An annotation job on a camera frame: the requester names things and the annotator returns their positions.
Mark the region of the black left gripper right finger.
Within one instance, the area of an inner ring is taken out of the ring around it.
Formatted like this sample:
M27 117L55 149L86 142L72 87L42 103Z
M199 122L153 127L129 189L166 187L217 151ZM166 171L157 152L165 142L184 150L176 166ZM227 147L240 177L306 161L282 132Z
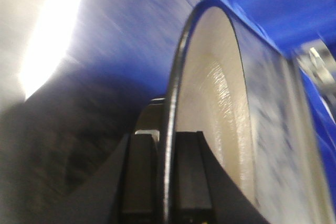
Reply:
M203 132L177 132L174 223L267 223L211 151Z

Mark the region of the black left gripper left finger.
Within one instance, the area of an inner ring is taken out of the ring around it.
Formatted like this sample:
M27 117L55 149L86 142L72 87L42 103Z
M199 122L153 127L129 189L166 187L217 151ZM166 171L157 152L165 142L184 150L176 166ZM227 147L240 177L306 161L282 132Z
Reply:
M109 223L156 223L157 150L150 133L125 136Z

